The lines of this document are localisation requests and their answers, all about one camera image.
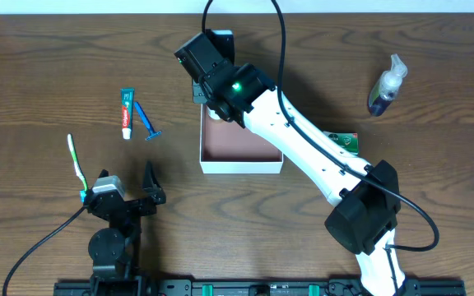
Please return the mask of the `green Dettol soap bar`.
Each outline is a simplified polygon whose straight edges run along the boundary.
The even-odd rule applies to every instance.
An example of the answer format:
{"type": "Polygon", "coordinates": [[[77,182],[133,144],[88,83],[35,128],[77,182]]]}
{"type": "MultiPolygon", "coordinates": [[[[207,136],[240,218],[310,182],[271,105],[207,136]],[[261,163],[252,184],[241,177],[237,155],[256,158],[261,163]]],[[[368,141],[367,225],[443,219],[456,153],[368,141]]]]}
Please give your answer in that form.
{"type": "Polygon", "coordinates": [[[355,132],[326,132],[323,134],[353,155],[359,154],[359,137],[355,132]]]}

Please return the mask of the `white speckled cream tube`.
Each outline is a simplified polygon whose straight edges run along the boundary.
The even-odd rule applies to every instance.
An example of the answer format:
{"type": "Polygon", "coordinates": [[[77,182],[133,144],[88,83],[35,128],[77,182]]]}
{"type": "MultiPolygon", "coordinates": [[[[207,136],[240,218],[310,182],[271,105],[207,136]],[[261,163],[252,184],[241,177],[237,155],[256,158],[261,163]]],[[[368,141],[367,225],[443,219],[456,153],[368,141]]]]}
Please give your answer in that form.
{"type": "Polygon", "coordinates": [[[220,116],[216,113],[215,110],[210,109],[208,106],[206,107],[208,116],[213,120],[221,120],[220,116]]]}

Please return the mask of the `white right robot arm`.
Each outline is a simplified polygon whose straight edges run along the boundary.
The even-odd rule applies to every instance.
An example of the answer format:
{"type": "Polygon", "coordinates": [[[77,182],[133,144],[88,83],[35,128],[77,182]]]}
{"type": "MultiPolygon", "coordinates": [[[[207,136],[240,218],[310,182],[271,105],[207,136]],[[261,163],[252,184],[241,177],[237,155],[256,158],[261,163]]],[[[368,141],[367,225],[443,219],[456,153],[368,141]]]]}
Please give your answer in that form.
{"type": "Polygon", "coordinates": [[[199,33],[175,57],[206,97],[206,105],[271,143],[318,187],[334,207],[327,231],[355,254],[361,284],[372,295],[400,293],[405,275],[390,247],[400,211],[397,174],[389,163],[373,166],[341,148],[278,92],[254,65],[234,65],[199,33]]]}

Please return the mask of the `clear pump bottle purple liquid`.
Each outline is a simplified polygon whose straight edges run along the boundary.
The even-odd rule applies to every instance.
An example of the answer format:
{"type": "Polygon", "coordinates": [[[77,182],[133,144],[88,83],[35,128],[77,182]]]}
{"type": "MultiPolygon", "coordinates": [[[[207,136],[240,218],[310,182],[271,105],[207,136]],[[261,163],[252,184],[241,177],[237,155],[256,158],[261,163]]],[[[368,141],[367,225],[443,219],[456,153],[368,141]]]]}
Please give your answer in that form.
{"type": "Polygon", "coordinates": [[[382,73],[368,96],[367,105],[372,116],[381,116],[397,98],[407,73],[408,69],[405,63],[396,53],[392,54],[390,69],[382,73]]]}

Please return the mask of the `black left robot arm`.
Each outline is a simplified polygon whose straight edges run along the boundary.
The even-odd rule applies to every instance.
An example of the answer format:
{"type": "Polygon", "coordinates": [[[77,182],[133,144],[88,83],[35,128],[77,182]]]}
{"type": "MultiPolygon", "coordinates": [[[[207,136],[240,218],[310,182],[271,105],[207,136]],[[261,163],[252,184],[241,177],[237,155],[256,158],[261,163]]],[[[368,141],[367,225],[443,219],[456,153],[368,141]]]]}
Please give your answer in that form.
{"type": "Polygon", "coordinates": [[[91,296],[153,295],[156,287],[139,268],[141,218],[156,213],[158,205],[166,203],[166,195],[146,163],[142,180],[145,196],[125,200],[125,187],[116,175],[103,170],[94,186],[86,192],[83,206],[87,211],[109,223],[90,239],[88,253],[93,261],[90,278],[91,296]]]}

